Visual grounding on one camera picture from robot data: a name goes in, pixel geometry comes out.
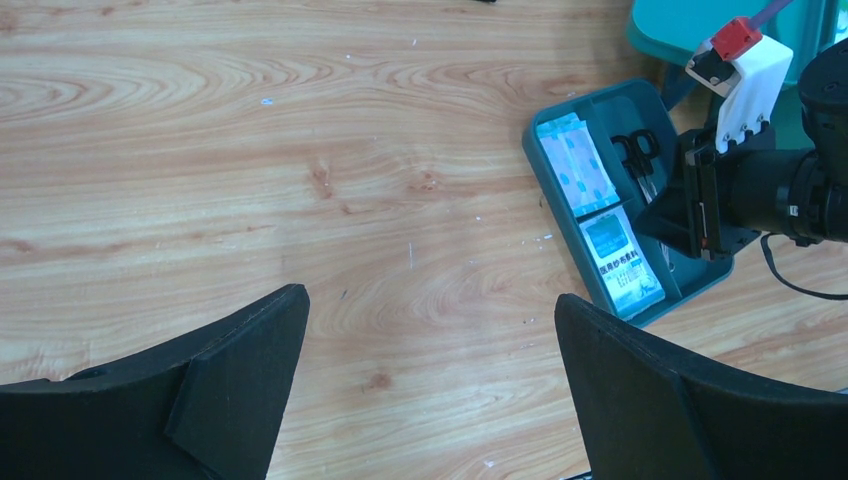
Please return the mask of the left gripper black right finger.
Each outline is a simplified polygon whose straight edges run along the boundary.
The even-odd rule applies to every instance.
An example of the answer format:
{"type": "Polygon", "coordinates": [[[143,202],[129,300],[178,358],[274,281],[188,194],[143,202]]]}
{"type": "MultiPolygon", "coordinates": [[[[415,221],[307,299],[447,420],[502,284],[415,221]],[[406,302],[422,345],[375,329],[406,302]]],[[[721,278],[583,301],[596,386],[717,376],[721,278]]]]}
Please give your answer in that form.
{"type": "Polygon", "coordinates": [[[554,313],[596,479],[843,479],[847,398],[740,370],[574,294],[554,313]]]}

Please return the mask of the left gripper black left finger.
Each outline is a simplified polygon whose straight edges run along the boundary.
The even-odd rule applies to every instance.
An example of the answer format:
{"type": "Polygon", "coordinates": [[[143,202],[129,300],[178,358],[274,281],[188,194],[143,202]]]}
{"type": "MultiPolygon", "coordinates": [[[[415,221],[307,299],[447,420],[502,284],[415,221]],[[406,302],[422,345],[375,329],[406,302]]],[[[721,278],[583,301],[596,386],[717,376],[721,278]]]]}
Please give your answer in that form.
{"type": "Polygon", "coordinates": [[[5,479],[263,479],[310,299],[284,286],[62,381],[1,388],[5,479]]]}

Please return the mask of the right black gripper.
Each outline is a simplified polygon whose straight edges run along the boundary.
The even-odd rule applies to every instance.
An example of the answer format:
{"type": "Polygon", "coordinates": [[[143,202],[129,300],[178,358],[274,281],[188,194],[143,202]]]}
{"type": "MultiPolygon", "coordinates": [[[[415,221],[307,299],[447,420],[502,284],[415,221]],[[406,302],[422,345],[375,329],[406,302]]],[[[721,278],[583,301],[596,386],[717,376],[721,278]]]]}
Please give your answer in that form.
{"type": "Polygon", "coordinates": [[[799,245],[847,238],[847,45],[798,81],[808,149],[780,149],[770,118],[792,51],[762,38],[722,62],[710,43],[687,66],[721,97],[711,124],[681,134],[668,184],[636,219],[642,234],[693,259],[731,257],[763,233],[799,245]]]}

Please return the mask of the black handled scissors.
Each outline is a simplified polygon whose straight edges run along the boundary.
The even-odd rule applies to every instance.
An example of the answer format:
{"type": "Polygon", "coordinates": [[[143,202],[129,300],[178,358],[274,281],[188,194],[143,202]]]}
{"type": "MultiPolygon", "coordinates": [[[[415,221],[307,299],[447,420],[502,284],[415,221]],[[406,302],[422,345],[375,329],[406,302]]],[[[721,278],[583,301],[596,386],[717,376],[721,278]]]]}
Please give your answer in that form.
{"type": "Polygon", "coordinates": [[[611,143],[621,146],[624,158],[621,163],[630,178],[635,181],[645,202],[650,204],[658,195],[651,176],[655,173],[652,161],[659,157],[660,143],[654,133],[648,129],[638,129],[629,135],[614,135],[611,143]]]}

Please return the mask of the teal white sachet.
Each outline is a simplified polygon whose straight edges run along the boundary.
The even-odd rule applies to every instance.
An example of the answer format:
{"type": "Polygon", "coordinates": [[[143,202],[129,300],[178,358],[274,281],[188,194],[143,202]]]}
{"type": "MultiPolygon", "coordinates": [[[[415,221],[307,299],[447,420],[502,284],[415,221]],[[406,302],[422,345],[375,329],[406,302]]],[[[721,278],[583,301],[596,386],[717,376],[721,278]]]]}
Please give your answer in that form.
{"type": "Polygon", "coordinates": [[[579,228],[616,316],[631,320],[665,299],[623,206],[580,222],[579,228]]]}

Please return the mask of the dark teal divided tray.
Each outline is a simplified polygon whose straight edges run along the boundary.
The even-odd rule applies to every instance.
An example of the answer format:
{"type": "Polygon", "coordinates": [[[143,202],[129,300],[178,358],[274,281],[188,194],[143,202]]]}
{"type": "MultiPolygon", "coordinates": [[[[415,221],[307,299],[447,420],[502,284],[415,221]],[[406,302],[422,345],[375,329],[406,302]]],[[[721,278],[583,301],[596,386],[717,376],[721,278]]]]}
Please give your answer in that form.
{"type": "Polygon", "coordinates": [[[664,300],[626,320],[634,326],[645,327],[727,278],[733,270],[734,261],[731,258],[713,261],[689,258],[666,242],[637,230],[636,219],[647,211],[650,204],[645,202],[637,183],[621,163],[624,158],[622,147],[614,146],[610,138],[629,135],[638,129],[652,131],[660,143],[659,157],[652,161],[655,173],[651,176],[659,194],[667,186],[673,170],[677,132],[659,91],[645,80],[630,80],[540,111],[525,130],[522,142],[528,162],[592,302],[614,315],[612,300],[595,271],[579,223],[617,206],[624,207],[644,256],[665,291],[664,300]],[[573,215],[535,133],[537,125],[569,113],[576,113],[587,122],[603,166],[621,198],[615,205],[582,217],[573,215]]]}

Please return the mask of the teal medicine box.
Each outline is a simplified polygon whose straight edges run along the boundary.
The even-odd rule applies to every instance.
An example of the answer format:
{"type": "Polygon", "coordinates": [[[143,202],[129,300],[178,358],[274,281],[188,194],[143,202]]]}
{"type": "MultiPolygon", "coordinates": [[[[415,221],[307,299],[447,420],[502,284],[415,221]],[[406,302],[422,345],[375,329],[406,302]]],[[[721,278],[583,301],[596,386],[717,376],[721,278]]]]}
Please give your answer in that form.
{"type": "MultiPolygon", "coordinates": [[[[766,0],[637,0],[631,9],[627,37],[640,52],[683,65],[702,41],[729,20],[752,17],[767,5],[766,0]]],[[[847,37],[847,3],[793,1],[764,24],[761,31],[794,52],[783,91],[771,115],[777,146],[810,147],[812,141],[802,127],[796,84],[802,70],[817,54],[847,37]]]]}

